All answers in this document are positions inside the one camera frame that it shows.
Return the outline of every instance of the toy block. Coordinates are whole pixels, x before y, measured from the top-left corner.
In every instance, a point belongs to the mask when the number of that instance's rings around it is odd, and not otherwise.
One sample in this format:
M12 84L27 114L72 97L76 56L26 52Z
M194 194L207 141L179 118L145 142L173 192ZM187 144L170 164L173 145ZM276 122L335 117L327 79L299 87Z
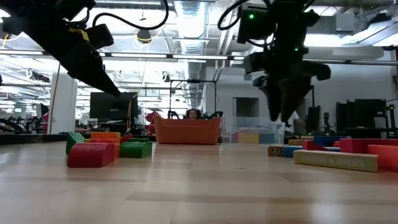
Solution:
M285 146L285 157L293 158L293 152L303 149L303 146Z
M335 141L343 138L347 138L347 136L314 136L313 141L319 146L332 147Z
M132 139L129 139L128 142L139 142L139 139L138 138L132 138Z
M90 139L90 143L104 143L102 139Z
M123 137L120 138L120 144L127 142L131 138L132 138L132 134L125 134Z
M303 139L289 139L288 144L290 146L303 146Z
M80 133L68 133L68 136L67 136L67 150L66 150L67 155L69 155L70 149L76 143L84 143L84 142L85 142L85 138Z
M92 139L116 139L116 142L120 142L120 133L109 133L109 132L92 132Z
M120 158L144 158L152 155L152 142L124 142L120 146Z
M348 153L368 153L368 145L398 146L398 139L341 139L340 149Z
M240 144L259 144L259 135L239 133L238 142Z
M106 143L76 143L68 156L70 168L103 167L113 161L114 146Z
M328 151L325 147L315 144L312 140L303 141L303 149L305 150L316 150L316 151Z
M268 156L285 156L284 146L268 146Z
M233 133L233 134L231 135L231 142L232 142L232 143L239 143L239 134L240 134L240 133L242 133L241 130L238 131L238 132L235 132L235 133Z
M275 134L259 134L259 144L274 144Z
M325 147L330 152L340 152L339 147Z
M294 151L294 162L322 167L377 172L377 155L325 152L311 150Z
M398 172L398 146L368 145L368 153L379 156L380 169Z

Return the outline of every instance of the computer monitor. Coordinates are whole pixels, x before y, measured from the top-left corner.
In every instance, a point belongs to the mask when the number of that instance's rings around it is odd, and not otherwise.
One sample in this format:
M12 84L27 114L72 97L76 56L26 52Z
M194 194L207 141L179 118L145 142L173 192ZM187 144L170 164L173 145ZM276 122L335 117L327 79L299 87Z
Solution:
M120 97L107 93L91 93L90 118L127 121L130 102L130 118L134 119L137 116L137 93L121 93Z

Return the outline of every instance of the cable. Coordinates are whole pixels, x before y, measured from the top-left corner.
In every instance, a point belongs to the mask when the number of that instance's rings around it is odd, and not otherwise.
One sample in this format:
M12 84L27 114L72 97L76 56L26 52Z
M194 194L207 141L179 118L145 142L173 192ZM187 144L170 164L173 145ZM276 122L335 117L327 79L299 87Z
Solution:
M240 20L240 18L241 18L241 14L240 14L239 12L238 12L238 15L236 16L235 21L232 22L230 25L225 26L225 27L223 27L223 26L221 26L221 25L222 25L222 23L223 23L225 17L226 17L230 12L232 12L232 11L235 10L237 7L239 7L240 5L242 5L243 3L247 2L247 1L248 1L248 0L239 0L239 1L237 1L236 3L232 4L232 6L230 6L229 8L227 8L227 9L225 10L225 12L221 15L220 19L218 19L217 28L218 28L219 30L228 30L228 29L230 29L232 26L235 26L235 24L236 24L236 23Z
M247 40L247 42L252 44L252 45L254 45L254 46L256 46L256 47L265 47L265 44L257 44L255 42L253 42L252 40Z
M168 5L168 3L167 3L167 0L163 0L163 3L164 3L165 10L166 10L166 15L165 15L163 21L160 22L160 24L157 24L156 26L152 26L152 27L142 27L142 26L133 24L132 22L129 22L129 21L123 19L122 17L119 17L119 16L114 15L114 14L112 14L112 13L102 12L102 13L99 13L98 15L96 15L96 16L94 17L94 20L93 20L93 27L96 25L96 23L97 23L97 21L98 21L98 19L99 19L100 17L109 16L109 17L113 17L113 18L115 18L115 19L118 19L118 20L124 22L125 24L127 24L127 25L129 25L129 26L132 26L132 27L135 27L135 28L141 29L141 30L154 30L154 29L161 28L161 27L167 22L167 19L169 18L169 5Z

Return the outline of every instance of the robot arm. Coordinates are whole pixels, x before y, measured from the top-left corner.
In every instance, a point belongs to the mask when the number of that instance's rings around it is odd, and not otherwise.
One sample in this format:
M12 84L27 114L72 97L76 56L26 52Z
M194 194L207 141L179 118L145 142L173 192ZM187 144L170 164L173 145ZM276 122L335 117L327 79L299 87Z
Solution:
M161 27L169 16L167 0L163 0L166 9L165 19L154 27L141 27L110 13L98 14L94 26L86 28L94 0L2 0L0 9L10 17L3 17L3 31L19 35L25 32L46 52L53 55L68 71L87 85L114 96L120 91L108 77L97 49L113 45L112 35L105 24L96 26L101 16L115 17L138 29L156 29ZM79 22L71 21L78 13L87 8L87 17Z
M263 52L245 57L244 69L246 73L265 71L266 75L255 79L253 85L266 94L271 120L280 115L286 122L310 91L311 78L330 78L329 66L303 61L308 53L304 46L307 27L315 25L320 16L313 10L305 12L314 0L275 0L273 3L263 0L266 5L246 1L240 0L228 8L218 21L218 28L229 29L240 19L237 42L263 48ZM239 7L236 21L221 27L224 17L236 7Z

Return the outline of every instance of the pipe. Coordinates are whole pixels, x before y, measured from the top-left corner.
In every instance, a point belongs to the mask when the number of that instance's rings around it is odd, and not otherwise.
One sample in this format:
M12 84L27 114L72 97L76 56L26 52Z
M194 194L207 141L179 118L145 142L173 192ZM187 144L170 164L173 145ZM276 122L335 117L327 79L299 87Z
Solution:
M204 39L206 36L207 21L207 2L198 1L174 1L175 11L178 15L178 36L180 38L197 38ZM183 54L203 55L205 53L205 42L203 41L180 41L181 51ZM205 79L205 67L200 63L184 62L185 76L184 79ZM195 90L191 85L186 84L191 91L199 92L202 86L196 86ZM191 106L196 108L200 105L200 100L191 98Z

